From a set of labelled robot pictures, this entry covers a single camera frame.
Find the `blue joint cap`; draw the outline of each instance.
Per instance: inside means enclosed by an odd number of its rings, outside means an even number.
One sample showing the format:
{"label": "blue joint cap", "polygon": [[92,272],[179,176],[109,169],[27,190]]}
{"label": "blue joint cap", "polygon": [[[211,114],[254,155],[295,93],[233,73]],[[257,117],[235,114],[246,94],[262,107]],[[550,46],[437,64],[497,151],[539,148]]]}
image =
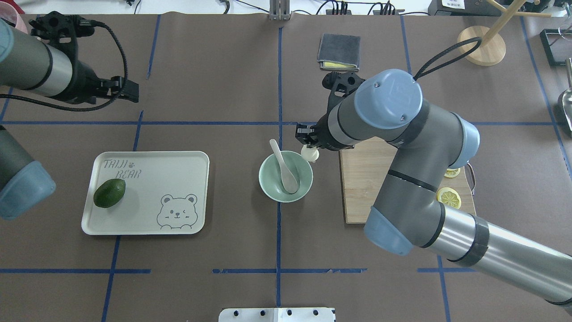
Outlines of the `blue joint cap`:
{"label": "blue joint cap", "polygon": [[0,217],[12,220],[44,200],[55,182],[38,161],[28,163],[0,190]]}
{"label": "blue joint cap", "polygon": [[378,129],[402,127],[421,110],[423,94],[413,77],[400,69],[387,69],[357,88],[354,106],[359,117]]}
{"label": "blue joint cap", "polygon": [[450,169],[456,169],[464,166],[468,161],[475,156],[480,145],[480,134],[476,126],[463,120],[457,113],[453,113],[461,122],[463,128],[463,146],[457,160],[449,166]]}
{"label": "blue joint cap", "polygon": [[405,256],[413,248],[401,231],[373,206],[363,230],[371,242],[393,254]]}
{"label": "blue joint cap", "polygon": [[14,47],[14,33],[10,25],[0,19],[0,62],[2,62]]}

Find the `light green bowl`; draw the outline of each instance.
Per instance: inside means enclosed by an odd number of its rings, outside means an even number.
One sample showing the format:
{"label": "light green bowl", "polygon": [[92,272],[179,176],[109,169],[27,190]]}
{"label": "light green bowl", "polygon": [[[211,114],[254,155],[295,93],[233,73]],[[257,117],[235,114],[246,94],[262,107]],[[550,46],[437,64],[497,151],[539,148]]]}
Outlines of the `light green bowl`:
{"label": "light green bowl", "polygon": [[308,161],[304,160],[300,154],[292,151],[282,151],[282,157],[300,185],[298,191],[294,194],[289,194],[284,190],[280,176],[280,166],[274,154],[262,162],[260,171],[258,171],[258,181],[262,191],[271,199],[279,202],[294,202],[308,193],[312,186],[314,174]]}

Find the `green avocado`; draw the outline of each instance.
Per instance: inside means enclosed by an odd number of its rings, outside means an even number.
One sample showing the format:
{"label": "green avocado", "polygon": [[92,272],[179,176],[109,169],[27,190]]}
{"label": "green avocado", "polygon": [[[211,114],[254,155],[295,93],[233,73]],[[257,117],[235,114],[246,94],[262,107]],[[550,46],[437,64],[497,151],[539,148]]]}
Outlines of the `green avocado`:
{"label": "green avocado", "polygon": [[101,208],[109,208],[121,200],[125,194],[125,180],[109,179],[93,194],[93,203]]}

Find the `table surface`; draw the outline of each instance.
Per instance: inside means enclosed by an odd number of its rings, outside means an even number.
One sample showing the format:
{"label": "table surface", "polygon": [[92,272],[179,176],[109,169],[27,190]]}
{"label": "table surface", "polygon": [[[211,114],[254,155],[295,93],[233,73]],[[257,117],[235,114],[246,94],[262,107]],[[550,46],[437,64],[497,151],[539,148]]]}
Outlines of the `table surface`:
{"label": "table surface", "polygon": [[[57,191],[0,222],[2,321],[216,321],[223,308],[333,307],[338,321],[564,321],[544,300],[426,250],[400,257],[344,223],[339,156],[323,151],[298,202],[264,195],[268,139],[298,151],[296,122],[326,109],[323,33],[361,36],[362,78],[416,72],[487,17],[94,16],[117,33],[140,103],[70,113],[0,101],[0,124]],[[425,98],[478,127],[480,217],[572,252],[572,140],[553,106],[567,88],[538,34],[560,19],[514,18],[498,65],[466,60],[420,78]],[[100,77],[121,74],[104,30],[80,39]],[[206,223],[195,235],[89,236],[80,228],[93,160],[105,151],[204,151]]]}

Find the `robotic arm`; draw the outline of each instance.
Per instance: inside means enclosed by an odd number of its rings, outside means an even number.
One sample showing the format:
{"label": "robotic arm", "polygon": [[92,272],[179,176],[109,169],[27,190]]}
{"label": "robotic arm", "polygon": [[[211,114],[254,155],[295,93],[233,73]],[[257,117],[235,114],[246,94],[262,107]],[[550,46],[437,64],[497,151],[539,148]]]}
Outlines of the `robotic arm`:
{"label": "robotic arm", "polygon": [[[139,85],[127,79],[126,58],[111,29],[104,23],[78,15],[52,12],[30,21],[31,35],[20,32],[0,19],[0,85],[32,91],[68,104],[95,104],[96,97],[109,99],[96,107],[71,108],[27,97],[0,95],[65,111],[93,111],[115,99],[139,100]],[[124,77],[99,78],[78,60],[78,37],[91,36],[94,27],[107,29],[124,62]],[[39,37],[48,43],[38,40]],[[55,183],[41,164],[0,126],[0,217],[14,219],[45,199]]]}
{"label": "robotic arm", "polygon": [[[374,244],[402,256],[414,245],[427,248],[572,315],[571,256],[436,200],[446,169],[462,167],[476,154],[474,125],[425,101],[419,84],[402,70],[368,80],[331,73],[323,85],[331,90],[328,111],[316,125],[297,126],[301,143],[338,151],[377,136],[398,149],[364,228]],[[403,196],[408,202],[397,203]]]}

